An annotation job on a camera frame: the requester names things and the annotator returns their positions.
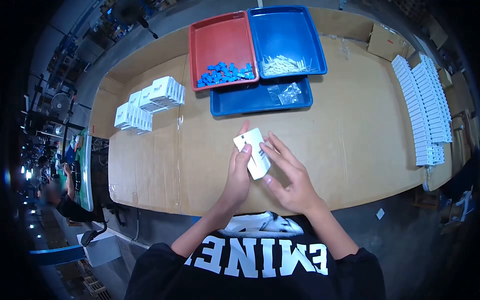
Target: hand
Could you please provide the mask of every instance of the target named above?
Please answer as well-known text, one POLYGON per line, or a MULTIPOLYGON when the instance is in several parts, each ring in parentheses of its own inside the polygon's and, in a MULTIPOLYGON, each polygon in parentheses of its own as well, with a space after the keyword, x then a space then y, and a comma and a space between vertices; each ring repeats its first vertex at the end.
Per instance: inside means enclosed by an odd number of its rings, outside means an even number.
POLYGON ((460 112, 460 114, 462 115, 462 121, 463 122, 466 122, 466 121, 469 121, 469 111, 468 109, 465 109, 464 111, 460 112))
POLYGON ((291 182, 284 189, 278 180, 270 175, 265 175, 263 181, 273 196, 280 201, 284 208, 304 215, 317 208, 326 208, 325 201, 315 192, 305 166, 271 131, 268 132, 268 141, 274 149, 264 143, 260 143, 260 148, 284 171, 291 182))
MULTIPOLYGON (((248 131, 250 122, 245 120, 238 132, 241 135, 248 131)), ((233 146, 230 164, 228 166, 227 183, 219 201, 227 201, 230 204, 242 204, 245 202, 250 189, 250 177, 248 176, 247 164, 252 156, 252 145, 245 144, 242 151, 239 152, 236 146, 233 146)))
POLYGON ((63 164, 63 172, 67 176, 70 176, 72 174, 72 170, 70 170, 70 166, 67 163, 63 164))

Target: blue tray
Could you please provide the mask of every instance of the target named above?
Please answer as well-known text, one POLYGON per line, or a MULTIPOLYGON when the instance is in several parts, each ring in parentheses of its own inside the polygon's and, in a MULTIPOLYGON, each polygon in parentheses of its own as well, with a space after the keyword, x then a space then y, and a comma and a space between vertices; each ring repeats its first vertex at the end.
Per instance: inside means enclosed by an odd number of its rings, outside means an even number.
POLYGON ((307 7, 269 6, 249 9, 247 13, 260 77, 327 73, 324 51, 307 7), (265 76, 262 68, 264 55, 272 58, 283 55, 294 61, 304 59, 307 66, 311 59, 311 68, 315 71, 265 76))
POLYGON ((289 76, 275 79, 262 79, 253 84, 239 84, 213 88, 210 90, 210 112, 213 116, 242 114, 254 111, 275 109, 305 108, 313 104, 312 91, 307 76, 289 76), (291 83, 296 82, 301 94, 298 102, 284 104, 277 97, 272 99, 268 88, 278 86, 283 92, 291 83))

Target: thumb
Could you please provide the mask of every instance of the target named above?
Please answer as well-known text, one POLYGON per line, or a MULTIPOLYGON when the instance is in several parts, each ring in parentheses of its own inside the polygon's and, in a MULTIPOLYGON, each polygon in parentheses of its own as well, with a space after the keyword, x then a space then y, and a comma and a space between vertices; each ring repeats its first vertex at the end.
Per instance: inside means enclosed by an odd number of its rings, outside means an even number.
POLYGON ((252 157, 252 145, 245 144, 240 153, 235 157, 235 170, 247 170, 247 164, 252 157))
POLYGON ((265 175, 262 180, 264 181, 265 185, 267 186, 268 190, 275 196, 277 199, 282 199, 286 196, 287 191, 283 188, 283 186, 270 175, 265 175))

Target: gray floor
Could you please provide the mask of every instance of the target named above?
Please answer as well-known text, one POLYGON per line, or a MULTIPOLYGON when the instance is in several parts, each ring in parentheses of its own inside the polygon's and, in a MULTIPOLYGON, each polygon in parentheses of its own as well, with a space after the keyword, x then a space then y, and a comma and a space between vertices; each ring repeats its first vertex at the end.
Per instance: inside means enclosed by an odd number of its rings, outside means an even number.
MULTIPOLYGON (((348 2, 346 11, 366 15, 404 35, 416 49, 422 49, 414 34, 422 38, 432 48, 432 43, 415 26, 408 23, 406 17, 393 4, 387 1, 348 2)), ((336 0, 264 0, 264 5, 302 4, 336 9, 336 0)), ((256 7, 255 0, 222 1, 222 0, 190 0, 180 1, 174 7, 158 13, 149 21, 150 27, 159 36, 187 26, 193 22, 222 13, 245 10, 256 7)), ((92 106, 96 87, 104 74, 127 55, 152 42, 152 35, 142 28, 135 28, 125 38, 105 53, 95 65, 91 66, 77 84, 77 100, 89 107, 92 106)), ((87 126, 89 110, 74 107, 72 122, 87 126)), ((355 242, 377 255, 385 277, 385 285, 389 299, 408 299, 416 293, 422 282, 430 274, 437 272, 450 253, 453 235, 439 235, 439 217, 436 212, 418 209, 410 205, 412 195, 405 192, 394 197, 374 203, 334 211, 335 217, 355 242), (378 220, 375 213, 382 207, 385 216, 378 220)), ((171 244, 180 234, 194 222, 189 216, 171 215, 139 209, 138 241, 147 245, 156 242, 171 244)), ((137 209, 131 208, 127 213, 120 213, 126 226, 118 225, 115 217, 104 212, 109 219, 108 226, 133 238, 137 231, 137 209)), ((59 223, 64 224, 67 240, 71 245, 77 244, 76 234, 88 230, 68 227, 60 215, 56 215, 59 223)), ((103 282, 114 299, 122 299, 130 277, 135 259, 144 251, 143 248, 130 245, 119 239, 123 257, 94 269, 94 274, 103 282)))

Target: plastic tray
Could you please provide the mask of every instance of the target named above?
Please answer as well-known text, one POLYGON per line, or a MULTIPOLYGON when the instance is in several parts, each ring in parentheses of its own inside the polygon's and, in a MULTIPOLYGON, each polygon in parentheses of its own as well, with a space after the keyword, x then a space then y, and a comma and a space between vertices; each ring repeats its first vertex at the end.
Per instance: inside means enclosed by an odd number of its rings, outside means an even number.
POLYGON ((210 112, 213 116, 242 114, 247 112, 305 108, 313 104, 312 91, 307 76, 289 76, 275 79, 260 79, 253 84, 226 86, 210 91, 210 112), (278 85, 283 92, 292 82, 301 90, 298 102, 282 105, 280 99, 272 99, 268 87, 278 85))
POLYGON ((259 66, 260 77, 268 79, 281 76, 326 74, 327 64, 320 44, 317 30, 307 7, 269 6, 248 10, 253 45, 259 66), (284 73, 265 76, 262 69, 264 56, 286 58, 300 61, 315 71, 284 73))
POLYGON ((193 23, 188 33, 190 52, 190 80, 195 92, 226 85, 245 84, 259 80, 255 49, 250 32, 247 12, 231 12, 193 23), (197 87, 203 73, 209 72, 209 65, 220 61, 237 68, 252 65, 254 79, 239 80, 225 84, 197 87))

